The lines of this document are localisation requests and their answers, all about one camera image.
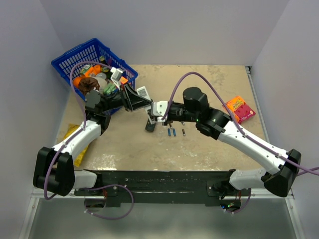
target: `plastic container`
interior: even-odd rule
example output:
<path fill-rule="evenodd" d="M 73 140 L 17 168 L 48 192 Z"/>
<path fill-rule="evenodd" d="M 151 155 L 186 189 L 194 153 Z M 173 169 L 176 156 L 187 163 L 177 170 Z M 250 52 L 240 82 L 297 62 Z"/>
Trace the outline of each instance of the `plastic container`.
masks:
<path fill-rule="evenodd" d="M 108 64 L 112 67 L 121 68 L 124 70 L 123 76 L 128 79 L 131 86 L 135 89 L 135 79 L 138 73 L 131 68 L 123 59 L 117 57 L 110 48 L 106 47 L 97 38 L 92 38 L 91 40 L 80 44 L 71 50 L 68 50 L 63 55 L 57 57 L 51 61 L 51 65 L 56 69 L 60 76 L 70 85 L 69 76 L 72 67 L 82 61 L 95 61 L 99 62 L 99 57 L 103 55 Z M 79 76 L 82 66 L 75 69 L 73 78 Z M 85 100 L 84 95 L 75 88 L 76 93 Z M 109 114 L 113 114 L 120 108 L 108 111 Z"/>

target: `black remote control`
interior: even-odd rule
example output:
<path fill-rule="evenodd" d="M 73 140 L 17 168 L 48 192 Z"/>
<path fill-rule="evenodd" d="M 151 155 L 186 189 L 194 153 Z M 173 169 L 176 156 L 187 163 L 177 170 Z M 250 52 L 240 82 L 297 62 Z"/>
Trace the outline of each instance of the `black remote control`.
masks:
<path fill-rule="evenodd" d="M 145 126 L 145 130 L 148 132 L 153 132 L 155 129 L 155 126 L 156 126 L 156 123 L 151 124 L 150 120 L 148 119 L 148 122 L 146 123 L 146 126 Z"/>

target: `yellow bag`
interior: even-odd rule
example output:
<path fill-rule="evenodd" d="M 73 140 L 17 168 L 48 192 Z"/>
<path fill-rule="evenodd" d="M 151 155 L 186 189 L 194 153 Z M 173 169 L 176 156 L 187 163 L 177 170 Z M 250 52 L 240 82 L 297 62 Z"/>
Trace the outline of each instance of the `yellow bag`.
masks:
<path fill-rule="evenodd" d="M 79 127 L 79 125 L 77 124 L 72 124 L 70 123 L 69 126 L 68 126 L 68 131 L 67 133 L 65 134 L 63 140 L 65 140 L 67 137 L 69 137 L 77 128 Z M 85 149 L 79 154 L 79 156 L 77 156 L 77 158 L 75 159 L 73 165 L 75 167 L 79 167 L 81 162 L 82 162 L 82 159 L 84 157 L 84 154 L 86 152 L 86 150 L 88 149 L 89 146 L 86 146 Z"/>

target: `red and orange package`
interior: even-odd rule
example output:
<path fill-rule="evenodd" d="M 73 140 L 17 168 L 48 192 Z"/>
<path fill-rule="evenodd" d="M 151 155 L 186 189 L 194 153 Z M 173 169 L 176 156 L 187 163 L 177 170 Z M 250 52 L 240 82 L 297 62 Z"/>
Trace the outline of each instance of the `red and orange package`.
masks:
<path fill-rule="evenodd" d="M 234 113 L 238 123 L 242 123 L 256 114 L 241 96 L 236 96 L 226 105 Z"/>

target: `tabletop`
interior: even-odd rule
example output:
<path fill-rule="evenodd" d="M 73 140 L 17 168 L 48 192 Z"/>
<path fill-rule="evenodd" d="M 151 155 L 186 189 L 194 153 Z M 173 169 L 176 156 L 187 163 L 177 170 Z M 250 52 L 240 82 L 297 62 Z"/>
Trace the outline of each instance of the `tabletop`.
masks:
<path fill-rule="evenodd" d="M 146 86 L 156 101 L 169 100 L 177 81 L 185 73 L 196 71 L 205 76 L 226 102 L 237 95 L 243 97 L 256 112 L 242 126 L 264 139 L 256 103 L 244 66 L 220 65 L 131 65 L 138 72 L 136 88 Z M 208 96 L 211 107 L 224 110 L 212 90 L 198 76 L 191 75 L 180 84 L 174 97 L 183 102 L 182 92 L 196 86 Z M 93 141 L 78 170 L 249 170 L 260 165 L 236 148 L 202 135 L 194 123 L 174 122 L 176 137 L 168 136 L 167 126 L 158 123 L 154 132 L 145 131 L 147 115 L 143 109 L 127 112 L 120 109 L 108 129 Z M 69 123 L 81 124 L 81 111 L 73 93 L 70 94 L 57 141 L 67 132 Z"/>

